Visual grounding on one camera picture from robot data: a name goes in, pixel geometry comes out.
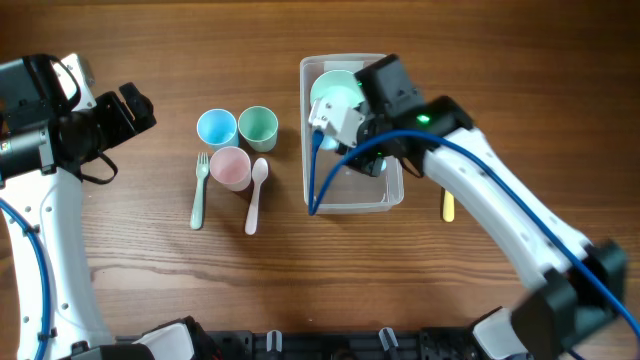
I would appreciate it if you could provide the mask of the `blue plastic cup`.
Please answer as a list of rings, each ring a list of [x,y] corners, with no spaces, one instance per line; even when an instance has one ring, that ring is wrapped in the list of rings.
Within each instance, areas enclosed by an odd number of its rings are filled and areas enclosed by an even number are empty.
[[[239,146],[236,118],[224,109],[211,109],[203,113],[197,122],[197,134],[213,151]]]

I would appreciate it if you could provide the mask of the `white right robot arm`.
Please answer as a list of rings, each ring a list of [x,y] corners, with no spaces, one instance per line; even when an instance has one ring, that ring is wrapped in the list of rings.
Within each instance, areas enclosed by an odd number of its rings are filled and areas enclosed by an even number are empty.
[[[488,359],[555,359],[617,318],[627,257],[614,242],[595,246],[551,212],[499,159],[452,98],[426,100],[395,55],[358,71],[354,105],[319,99],[310,122],[344,149],[343,164],[370,176],[387,156],[450,192],[497,243],[527,296],[477,321],[471,334]]]

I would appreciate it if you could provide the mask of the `green plastic bowl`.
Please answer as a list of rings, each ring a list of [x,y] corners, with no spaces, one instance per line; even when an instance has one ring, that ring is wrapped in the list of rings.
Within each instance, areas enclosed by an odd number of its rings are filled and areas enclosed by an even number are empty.
[[[327,98],[358,107],[365,98],[354,73],[348,70],[331,70],[319,76],[310,90],[310,103]]]

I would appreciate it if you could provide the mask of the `yellow plastic fork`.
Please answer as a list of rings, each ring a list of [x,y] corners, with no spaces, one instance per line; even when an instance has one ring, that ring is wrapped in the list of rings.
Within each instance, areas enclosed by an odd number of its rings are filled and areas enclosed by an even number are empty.
[[[455,219],[455,198],[447,190],[442,192],[441,217],[444,222],[453,222]]]

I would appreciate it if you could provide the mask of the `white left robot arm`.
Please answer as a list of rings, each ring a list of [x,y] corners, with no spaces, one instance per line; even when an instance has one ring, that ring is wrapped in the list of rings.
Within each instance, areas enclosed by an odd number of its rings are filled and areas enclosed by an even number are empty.
[[[82,235],[82,172],[107,150],[152,128],[151,101],[131,83],[95,96],[88,63],[72,53],[1,66],[1,215],[14,257],[20,359],[61,359],[113,336],[90,280]]]

